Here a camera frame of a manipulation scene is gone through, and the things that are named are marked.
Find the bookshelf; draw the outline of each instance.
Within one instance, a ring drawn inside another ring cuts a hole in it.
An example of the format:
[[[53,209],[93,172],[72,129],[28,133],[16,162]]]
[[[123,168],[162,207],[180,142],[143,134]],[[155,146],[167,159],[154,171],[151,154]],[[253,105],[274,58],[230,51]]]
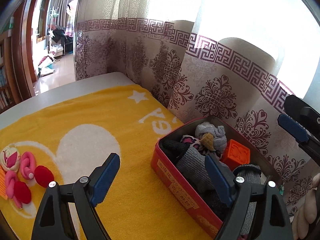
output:
[[[0,114],[20,102],[12,68],[11,31],[0,34]]]

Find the yellow blanket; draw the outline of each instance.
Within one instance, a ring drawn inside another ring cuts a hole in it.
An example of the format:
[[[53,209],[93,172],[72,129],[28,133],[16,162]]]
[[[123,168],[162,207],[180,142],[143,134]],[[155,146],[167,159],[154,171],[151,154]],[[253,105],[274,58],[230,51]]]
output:
[[[117,239],[210,239],[151,169],[157,140],[182,123],[138,85],[115,87],[47,107],[0,131],[0,150],[31,151],[59,184],[89,175],[111,152],[120,170],[97,212]],[[0,197],[0,209],[21,240],[30,240],[45,189],[26,182],[32,202],[17,210]],[[80,239],[85,240],[74,206]]]

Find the orange block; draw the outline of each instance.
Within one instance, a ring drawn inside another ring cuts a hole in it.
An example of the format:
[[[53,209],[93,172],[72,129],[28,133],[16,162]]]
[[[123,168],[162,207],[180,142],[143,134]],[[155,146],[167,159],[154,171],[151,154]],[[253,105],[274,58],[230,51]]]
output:
[[[220,161],[228,165],[231,171],[233,171],[241,164],[249,164],[250,149],[231,139],[228,141]]]
[[[4,170],[0,167],[0,196],[3,197],[5,200],[8,199],[6,193],[5,193],[5,183],[4,183],[4,178],[5,178],[5,172]]]

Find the blue gripper pad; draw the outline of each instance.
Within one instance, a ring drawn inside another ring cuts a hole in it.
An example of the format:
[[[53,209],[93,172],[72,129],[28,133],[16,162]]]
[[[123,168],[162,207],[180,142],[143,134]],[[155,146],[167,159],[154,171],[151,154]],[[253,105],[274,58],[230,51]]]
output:
[[[92,193],[92,198],[90,200],[90,203],[93,207],[96,207],[97,204],[103,202],[113,180],[116,177],[116,174],[119,168],[120,168],[119,155],[115,153],[111,153],[110,156],[105,161],[105,163],[102,166],[97,167],[92,172],[93,177],[95,177],[95,175],[100,174],[99,177],[93,178],[93,182],[94,182],[94,185],[92,185],[93,193]]]
[[[221,202],[231,207],[236,199],[236,187],[233,182],[234,174],[228,167],[222,166],[212,154],[205,157],[204,167]]]
[[[307,142],[309,140],[307,131],[286,114],[279,115],[278,125],[299,142]]]

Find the white tabletop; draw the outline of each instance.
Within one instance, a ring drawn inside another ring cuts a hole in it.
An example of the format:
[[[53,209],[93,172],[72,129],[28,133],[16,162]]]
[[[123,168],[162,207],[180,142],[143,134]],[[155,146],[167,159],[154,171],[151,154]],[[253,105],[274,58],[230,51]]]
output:
[[[38,96],[29,98],[0,114],[0,129],[16,122],[18,119],[35,113],[47,106],[52,106],[63,101],[84,96],[99,90],[116,86],[134,84],[120,72],[103,74],[100,76],[79,80],[73,83],[51,89]]]

